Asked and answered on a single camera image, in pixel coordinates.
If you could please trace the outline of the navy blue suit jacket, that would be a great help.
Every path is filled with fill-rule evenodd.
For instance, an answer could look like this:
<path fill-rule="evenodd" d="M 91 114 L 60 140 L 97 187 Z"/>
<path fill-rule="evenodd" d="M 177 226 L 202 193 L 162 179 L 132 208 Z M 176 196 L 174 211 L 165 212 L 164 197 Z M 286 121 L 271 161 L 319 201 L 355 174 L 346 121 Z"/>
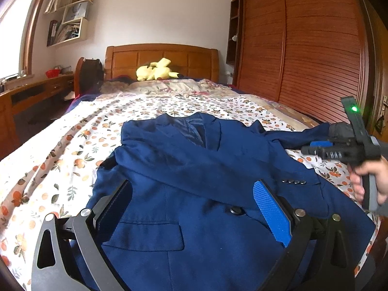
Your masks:
<path fill-rule="evenodd" d="M 131 290 L 256 290 L 283 252 L 253 196 L 261 180 L 312 217 L 338 213 L 357 263 L 374 223 L 287 153 L 329 130 L 266 131 L 202 113 L 126 122 L 88 202 L 126 185 L 120 221 L 97 237 L 105 255 Z"/>

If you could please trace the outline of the wooden bedroom door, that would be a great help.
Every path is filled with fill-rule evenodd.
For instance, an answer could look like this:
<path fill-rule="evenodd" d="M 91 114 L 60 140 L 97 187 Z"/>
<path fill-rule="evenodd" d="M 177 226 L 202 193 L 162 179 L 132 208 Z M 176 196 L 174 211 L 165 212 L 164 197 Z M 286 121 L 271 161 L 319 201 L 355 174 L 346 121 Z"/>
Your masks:
<path fill-rule="evenodd" d="M 364 0 L 372 33 L 374 55 L 373 108 L 370 114 L 368 128 L 375 137 L 387 142 L 387 111 L 385 112 L 384 128 L 380 135 L 375 130 L 375 124 L 380 117 L 383 96 L 387 95 L 387 28 L 371 2 Z"/>

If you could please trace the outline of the orange floral bed sheet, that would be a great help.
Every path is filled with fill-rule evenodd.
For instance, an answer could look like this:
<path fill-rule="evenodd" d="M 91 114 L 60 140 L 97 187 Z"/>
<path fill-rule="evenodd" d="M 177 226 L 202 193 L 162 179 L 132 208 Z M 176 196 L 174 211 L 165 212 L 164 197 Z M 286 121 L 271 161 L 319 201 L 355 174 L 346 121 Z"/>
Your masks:
<path fill-rule="evenodd" d="M 68 217 L 86 204 L 97 168 L 120 144 L 124 121 L 195 112 L 245 125 L 259 121 L 268 130 L 314 126 L 294 110 L 248 94 L 82 97 L 71 111 L 1 161 L 1 256 L 17 287 L 32 287 L 33 251 L 44 216 L 56 212 Z"/>

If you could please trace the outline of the wooden louvred wardrobe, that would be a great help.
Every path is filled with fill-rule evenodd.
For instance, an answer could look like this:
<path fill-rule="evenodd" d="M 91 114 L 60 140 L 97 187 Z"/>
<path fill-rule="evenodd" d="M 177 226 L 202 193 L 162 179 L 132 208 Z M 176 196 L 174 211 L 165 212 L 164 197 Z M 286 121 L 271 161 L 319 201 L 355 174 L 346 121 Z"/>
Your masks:
<path fill-rule="evenodd" d="M 373 46 L 363 0 L 232 0 L 233 84 L 314 119 L 346 120 L 342 97 L 373 108 Z"/>

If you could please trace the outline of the wooden desk along window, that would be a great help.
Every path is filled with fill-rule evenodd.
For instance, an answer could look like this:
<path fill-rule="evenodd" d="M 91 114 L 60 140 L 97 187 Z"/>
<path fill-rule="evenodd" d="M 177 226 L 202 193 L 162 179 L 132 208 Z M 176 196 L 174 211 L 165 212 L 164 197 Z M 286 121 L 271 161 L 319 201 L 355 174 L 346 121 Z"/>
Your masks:
<path fill-rule="evenodd" d="M 19 148 L 14 116 L 64 90 L 73 90 L 74 75 L 60 75 L 1 93 L 1 159 Z"/>

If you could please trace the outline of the pink floral quilt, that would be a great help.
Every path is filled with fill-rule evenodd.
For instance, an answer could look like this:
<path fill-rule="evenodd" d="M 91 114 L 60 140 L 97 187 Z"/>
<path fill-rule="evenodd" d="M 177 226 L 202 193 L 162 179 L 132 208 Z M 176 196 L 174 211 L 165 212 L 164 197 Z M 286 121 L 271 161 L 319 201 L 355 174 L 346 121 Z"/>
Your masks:
<path fill-rule="evenodd" d="M 226 85 L 214 83 L 208 79 L 196 81 L 194 79 L 135 81 L 131 84 L 123 81 L 106 81 L 100 87 L 104 95 L 215 95 L 217 97 L 231 97 L 239 93 Z"/>

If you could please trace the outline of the red bowl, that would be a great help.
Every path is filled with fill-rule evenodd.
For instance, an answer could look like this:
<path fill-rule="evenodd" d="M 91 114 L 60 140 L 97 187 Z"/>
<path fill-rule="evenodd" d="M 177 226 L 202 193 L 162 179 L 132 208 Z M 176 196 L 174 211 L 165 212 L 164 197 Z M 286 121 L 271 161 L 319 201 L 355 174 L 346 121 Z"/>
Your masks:
<path fill-rule="evenodd" d="M 61 69 L 52 69 L 46 71 L 45 75 L 47 78 L 57 78 L 60 75 Z"/>

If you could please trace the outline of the yellow Pikachu plush toy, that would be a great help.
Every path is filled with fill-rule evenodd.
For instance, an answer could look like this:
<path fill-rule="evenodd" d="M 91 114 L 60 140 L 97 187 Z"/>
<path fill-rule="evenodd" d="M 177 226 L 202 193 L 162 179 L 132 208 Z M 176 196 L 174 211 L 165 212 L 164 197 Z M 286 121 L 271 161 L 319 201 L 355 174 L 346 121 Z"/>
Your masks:
<path fill-rule="evenodd" d="M 162 58 L 159 62 L 151 62 L 149 65 L 143 65 L 136 70 L 137 81 L 152 80 L 170 80 L 179 78 L 177 72 L 171 71 L 170 60 Z"/>

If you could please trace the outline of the wooden bed headboard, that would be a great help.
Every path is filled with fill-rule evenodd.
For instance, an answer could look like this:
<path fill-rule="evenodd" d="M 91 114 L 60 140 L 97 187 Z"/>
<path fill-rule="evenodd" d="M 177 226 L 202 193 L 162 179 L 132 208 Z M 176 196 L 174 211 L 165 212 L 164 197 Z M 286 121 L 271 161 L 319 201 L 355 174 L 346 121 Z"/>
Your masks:
<path fill-rule="evenodd" d="M 147 64 L 167 66 L 185 78 L 219 81 L 218 51 L 192 45 L 141 43 L 109 46 L 105 55 L 105 79 L 128 76 L 135 80 L 139 67 Z"/>

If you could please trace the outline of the window with wooden frame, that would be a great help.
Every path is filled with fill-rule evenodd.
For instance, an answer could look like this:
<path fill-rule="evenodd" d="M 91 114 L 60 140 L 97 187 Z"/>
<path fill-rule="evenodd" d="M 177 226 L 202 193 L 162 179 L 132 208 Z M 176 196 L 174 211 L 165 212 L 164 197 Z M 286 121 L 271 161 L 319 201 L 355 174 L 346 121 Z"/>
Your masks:
<path fill-rule="evenodd" d="M 1 0 L 1 78 L 32 74 L 35 29 L 44 0 Z"/>

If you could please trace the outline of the white wall shelf unit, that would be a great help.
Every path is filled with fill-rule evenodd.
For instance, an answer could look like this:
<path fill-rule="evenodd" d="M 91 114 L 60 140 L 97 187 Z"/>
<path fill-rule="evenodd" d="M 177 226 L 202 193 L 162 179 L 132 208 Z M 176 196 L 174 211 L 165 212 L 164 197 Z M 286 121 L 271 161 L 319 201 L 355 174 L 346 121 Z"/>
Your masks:
<path fill-rule="evenodd" d="M 49 24 L 47 47 L 67 45 L 87 39 L 88 12 L 93 0 L 54 0 L 45 14 L 58 13 Z"/>

